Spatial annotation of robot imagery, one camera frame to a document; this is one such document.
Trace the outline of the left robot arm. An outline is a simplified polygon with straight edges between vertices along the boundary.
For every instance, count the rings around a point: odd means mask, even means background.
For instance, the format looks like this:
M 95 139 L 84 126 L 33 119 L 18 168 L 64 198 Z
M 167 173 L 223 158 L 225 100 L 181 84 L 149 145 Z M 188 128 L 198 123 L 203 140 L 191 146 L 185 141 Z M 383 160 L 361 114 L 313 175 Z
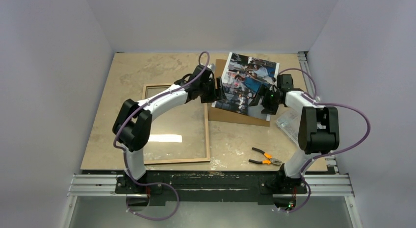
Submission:
M 112 127 L 113 146 L 121 149 L 127 187 L 134 193 L 146 188 L 143 148 L 148 143 L 152 122 L 167 111 L 197 98 L 201 103 L 224 99 L 221 78 L 214 76 L 215 65 L 197 65 L 194 72 L 176 80 L 167 89 L 140 101 L 127 99 Z

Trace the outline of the printed photo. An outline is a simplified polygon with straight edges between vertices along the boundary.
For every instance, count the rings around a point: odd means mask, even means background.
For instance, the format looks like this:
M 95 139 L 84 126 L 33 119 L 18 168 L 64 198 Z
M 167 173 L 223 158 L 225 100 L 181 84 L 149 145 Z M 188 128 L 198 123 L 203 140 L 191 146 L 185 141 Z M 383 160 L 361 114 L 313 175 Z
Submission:
M 261 113 L 261 106 L 250 106 L 260 87 L 270 88 L 276 83 L 279 63 L 231 52 L 225 67 L 221 68 L 221 80 L 225 99 L 212 107 L 235 114 L 270 121 L 270 115 Z

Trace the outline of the brown cardboard backing board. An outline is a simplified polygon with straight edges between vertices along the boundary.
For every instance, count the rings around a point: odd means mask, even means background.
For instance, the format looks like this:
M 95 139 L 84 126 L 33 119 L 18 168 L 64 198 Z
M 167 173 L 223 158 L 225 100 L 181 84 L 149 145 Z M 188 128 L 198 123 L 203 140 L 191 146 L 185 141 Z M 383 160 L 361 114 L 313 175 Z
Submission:
M 215 108 L 212 107 L 211 104 L 208 105 L 208 120 L 263 127 L 270 126 L 270 122 L 267 120 L 262 120 L 259 118 L 250 117 L 247 115 L 237 114 L 231 111 Z

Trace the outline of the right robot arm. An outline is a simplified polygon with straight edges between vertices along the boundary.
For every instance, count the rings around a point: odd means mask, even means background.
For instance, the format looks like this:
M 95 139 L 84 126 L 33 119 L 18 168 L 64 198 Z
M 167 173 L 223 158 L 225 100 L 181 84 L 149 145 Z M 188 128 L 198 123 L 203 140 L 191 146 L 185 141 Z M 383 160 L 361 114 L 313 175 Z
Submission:
M 317 104 L 305 91 L 294 88 L 291 75 L 278 75 L 274 85 L 262 84 L 250 102 L 260 104 L 262 113 L 275 115 L 280 105 L 300 115 L 298 128 L 299 149 L 281 166 L 282 175 L 275 179 L 281 192 L 287 192 L 299 181 L 313 161 L 339 147 L 338 109 Z

